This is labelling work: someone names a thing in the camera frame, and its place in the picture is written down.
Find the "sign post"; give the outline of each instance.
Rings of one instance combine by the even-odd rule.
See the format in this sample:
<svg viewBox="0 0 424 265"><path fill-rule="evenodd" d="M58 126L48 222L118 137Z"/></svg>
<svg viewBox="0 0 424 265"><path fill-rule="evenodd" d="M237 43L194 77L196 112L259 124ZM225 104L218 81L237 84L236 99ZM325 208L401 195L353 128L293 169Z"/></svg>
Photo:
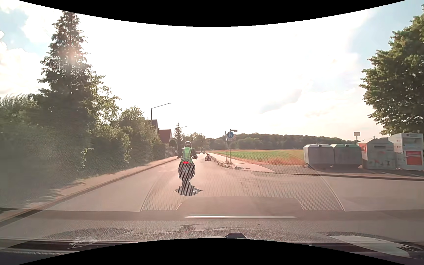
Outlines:
<svg viewBox="0 0 424 265"><path fill-rule="evenodd" d="M353 135L356 136L356 143L358 143L358 136L361 136L360 132L353 132Z"/></svg>
<svg viewBox="0 0 424 265"><path fill-rule="evenodd" d="M225 141L228 144L228 156L230 157L230 164L232 163L232 142L236 138L236 135L233 132L238 132L238 130L230 129L229 132L225 132L225 135L227 136ZM227 150L225 150L225 163L227 163Z"/></svg>

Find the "high-visibility vest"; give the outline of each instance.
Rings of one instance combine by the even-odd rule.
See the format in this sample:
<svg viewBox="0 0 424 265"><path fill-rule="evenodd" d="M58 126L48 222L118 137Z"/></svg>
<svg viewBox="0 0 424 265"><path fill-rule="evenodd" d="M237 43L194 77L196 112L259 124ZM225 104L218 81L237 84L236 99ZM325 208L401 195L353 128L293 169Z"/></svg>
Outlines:
<svg viewBox="0 0 424 265"><path fill-rule="evenodd" d="M186 146L183 148L182 152L183 152L183 155L181 157L181 162L188 161L192 163L192 158L191 158L192 148Z"/></svg>

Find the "field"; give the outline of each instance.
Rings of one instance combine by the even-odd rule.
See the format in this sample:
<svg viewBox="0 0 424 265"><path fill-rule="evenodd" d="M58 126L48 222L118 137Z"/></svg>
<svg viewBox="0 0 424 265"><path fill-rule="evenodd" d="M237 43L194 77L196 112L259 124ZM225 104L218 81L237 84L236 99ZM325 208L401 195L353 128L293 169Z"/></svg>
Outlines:
<svg viewBox="0 0 424 265"><path fill-rule="evenodd" d="M224 150L213 151L224 155ZM232 158L253 164L302 165L303 150L232 150Z"/></svg>

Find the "windshield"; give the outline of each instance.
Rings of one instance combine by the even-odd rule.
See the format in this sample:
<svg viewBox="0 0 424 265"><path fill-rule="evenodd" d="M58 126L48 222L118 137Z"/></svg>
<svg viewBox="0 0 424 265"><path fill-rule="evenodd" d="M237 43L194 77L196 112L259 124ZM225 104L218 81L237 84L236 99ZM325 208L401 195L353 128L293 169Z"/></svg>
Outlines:
<svg viewBox="0 0 424 265"><path fill-rule="evenodd" d="M0 239L424 245L424 0L173 25L0 1Z"/></svg>

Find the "green field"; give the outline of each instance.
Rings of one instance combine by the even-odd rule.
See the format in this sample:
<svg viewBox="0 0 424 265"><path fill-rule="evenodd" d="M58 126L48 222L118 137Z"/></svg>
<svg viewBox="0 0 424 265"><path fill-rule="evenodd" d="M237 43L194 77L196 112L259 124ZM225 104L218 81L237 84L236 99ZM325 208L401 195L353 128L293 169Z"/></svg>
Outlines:
<svg viewBox="0 0 424 265"><path fill-rule="evenodd" d="M214 151L216 154L224 155L225 151ZM295 164L296 159L303 160L303 150L232 150L232 158L245 159L253 161L269 162L271 160L292 160Z"/></svg>

